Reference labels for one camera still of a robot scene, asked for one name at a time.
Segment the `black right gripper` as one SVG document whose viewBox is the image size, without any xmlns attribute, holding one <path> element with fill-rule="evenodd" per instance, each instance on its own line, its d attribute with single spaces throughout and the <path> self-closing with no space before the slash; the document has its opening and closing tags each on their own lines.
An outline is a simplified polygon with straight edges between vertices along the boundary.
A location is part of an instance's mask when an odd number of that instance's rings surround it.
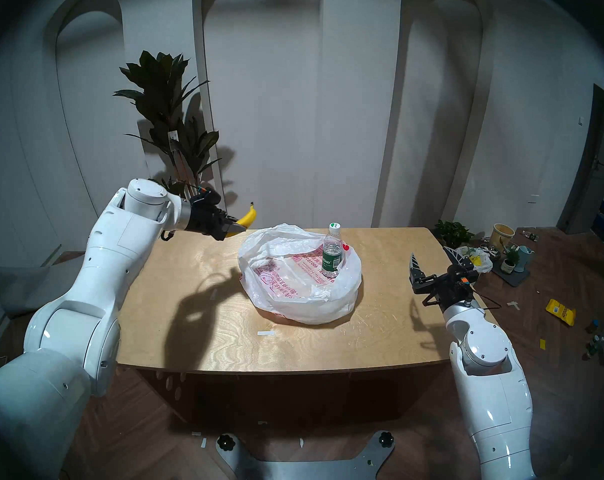
<svg viewBox="0 0 604 480">
<path fill-rule="evenodd" d="M 438 306 L 441 310 L 447 310 L 459 303 L 469 307 L 475 298 L 472 284 L 479 279 L 479 273 L 472 261 L 456 249 L 443 246 L 443 250 L 452 265 L 446 273 L 439 276 L 426 276 L 415 254 L 411 253 L 409 281 L 413 292 L 416 295 L 427 295 L 422 301 L 425 307 Z"/>
</svg>

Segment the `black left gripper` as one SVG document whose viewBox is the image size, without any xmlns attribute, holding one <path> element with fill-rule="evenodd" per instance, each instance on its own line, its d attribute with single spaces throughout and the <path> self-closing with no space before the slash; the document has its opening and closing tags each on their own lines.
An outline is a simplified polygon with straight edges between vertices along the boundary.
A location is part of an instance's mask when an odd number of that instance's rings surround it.
<svg viewBox="0 0 604 480">
<path fill-rule="evenodd" d="M 189 200 L 190 215 L 186 231 L 210 236 L 216 241 L 246 232 L 246 227 L 237 223 L 238 218 L 218 207 L 220 201 L 221 197 L 214 189 L 197 187 L 196 194 Z"/>
</svg>

